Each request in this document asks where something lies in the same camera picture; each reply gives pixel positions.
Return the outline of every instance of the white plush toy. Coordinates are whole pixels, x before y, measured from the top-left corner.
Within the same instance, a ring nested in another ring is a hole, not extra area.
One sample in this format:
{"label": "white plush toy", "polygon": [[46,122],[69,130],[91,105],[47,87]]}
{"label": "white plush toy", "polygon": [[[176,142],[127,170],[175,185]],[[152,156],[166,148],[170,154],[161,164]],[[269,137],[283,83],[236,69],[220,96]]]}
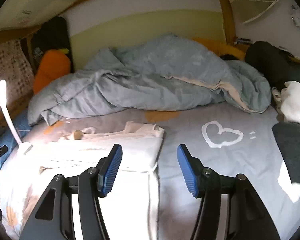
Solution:
{"label": "white plush toy", "polygon": [[285,82],[287,88],[281,90],[281,111],[286,122],[300,123],[300,83]]}

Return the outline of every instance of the lamp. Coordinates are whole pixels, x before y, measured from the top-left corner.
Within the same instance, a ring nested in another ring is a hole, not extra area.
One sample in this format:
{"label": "lamp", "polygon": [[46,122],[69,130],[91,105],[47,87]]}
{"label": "lamp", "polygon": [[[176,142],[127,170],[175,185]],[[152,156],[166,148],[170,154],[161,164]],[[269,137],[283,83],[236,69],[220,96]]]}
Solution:
{"label": "lamp", "polygon": [[18,145],[22,143],[20,136],[14,127],[11,117],[9,115],[8,109],[7,109],[7,94],[6,94],[6,81],[1,80],[0,81],[0,106],[4,115],[4,118],[6,119],[6,122],[10,128],[10,131],[15,138]]}

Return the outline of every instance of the white heart outline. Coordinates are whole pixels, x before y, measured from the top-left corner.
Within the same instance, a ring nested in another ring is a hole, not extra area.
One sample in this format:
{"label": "white heart outline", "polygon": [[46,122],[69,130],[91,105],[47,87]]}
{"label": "white heart outline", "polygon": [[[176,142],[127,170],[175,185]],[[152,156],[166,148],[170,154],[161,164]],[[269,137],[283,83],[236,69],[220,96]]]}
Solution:
{"label": "white heart outline", "polygon": [[[235,134],[239,135],[239,137],[236,140],[231,141],[231,142],[224,141],[220,144],[215,144],[210,140],[210,138],[207,134],[207,127],[210,124],[215,124],[216,126],[218,126],[218,128],[219,128],[218,134],[222,134],[223,132],[231,132],[231,133],[235,133]],[[204,126],[202,126],[201,132],[210,148],[219,148],[220,149],[222,146],[231,146],[231,145],[234,145],[234,144],[240,142],[243,138],[243,132],[241,132],[239,130],[233,130],[231,128],[223,128],[222,125],[218,121],[215,121],[215,120],[211,121],[211,122],[207,122]]]}

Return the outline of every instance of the gray comforter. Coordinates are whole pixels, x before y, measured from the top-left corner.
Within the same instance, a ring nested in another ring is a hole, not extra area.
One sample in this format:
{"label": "gray comforter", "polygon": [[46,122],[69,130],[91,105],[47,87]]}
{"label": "gray comforter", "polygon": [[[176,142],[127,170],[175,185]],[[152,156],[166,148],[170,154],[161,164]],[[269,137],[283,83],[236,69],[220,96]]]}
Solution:
{"label": "gray comforter", "polygon": [[28,121],[48,125],[127,107],[176,111],[227,101],[262,113],[271,101],[268,81],[247,63],[223,61],[203,45],[164,35],[127,49],[101,49],[85,69],[63,76],[35,95]]}

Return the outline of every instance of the green headboard panel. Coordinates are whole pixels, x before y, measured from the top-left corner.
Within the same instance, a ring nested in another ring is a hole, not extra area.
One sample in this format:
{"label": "green headboard panel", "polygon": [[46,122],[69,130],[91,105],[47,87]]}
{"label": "green headboard panel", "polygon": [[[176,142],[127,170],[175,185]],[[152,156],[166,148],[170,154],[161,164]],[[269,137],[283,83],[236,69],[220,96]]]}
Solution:
{"label": "green headboard panel", "polygon": [[102,47],[132,46],[164,33],[226,42],[221,12],[169,10],[133,14],[96,25],[70,38],[74,67],[81,69]]}

